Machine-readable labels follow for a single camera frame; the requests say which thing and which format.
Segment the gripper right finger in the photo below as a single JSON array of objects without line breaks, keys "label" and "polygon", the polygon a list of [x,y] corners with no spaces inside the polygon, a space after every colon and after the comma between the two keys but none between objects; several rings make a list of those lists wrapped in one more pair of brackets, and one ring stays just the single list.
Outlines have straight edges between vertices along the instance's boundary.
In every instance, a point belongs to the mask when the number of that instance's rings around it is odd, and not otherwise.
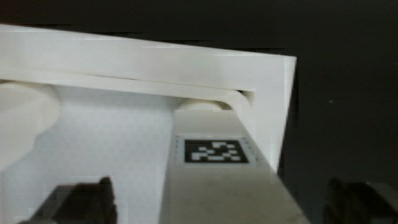
[{"label": "gripper right finger", "polygon": [[323,224],[398,224],[398,190],[384,183],[332,178],[322,220]]}]

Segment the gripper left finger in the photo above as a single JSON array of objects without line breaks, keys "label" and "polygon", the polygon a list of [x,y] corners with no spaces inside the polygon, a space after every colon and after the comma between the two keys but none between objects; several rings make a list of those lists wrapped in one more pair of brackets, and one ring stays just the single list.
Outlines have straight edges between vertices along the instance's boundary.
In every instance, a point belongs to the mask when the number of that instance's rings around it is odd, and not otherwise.
[{"label": "gripper left finger", "polygon": [[117,224],[112,179],[59,185],[32,217],[18,224]]}]

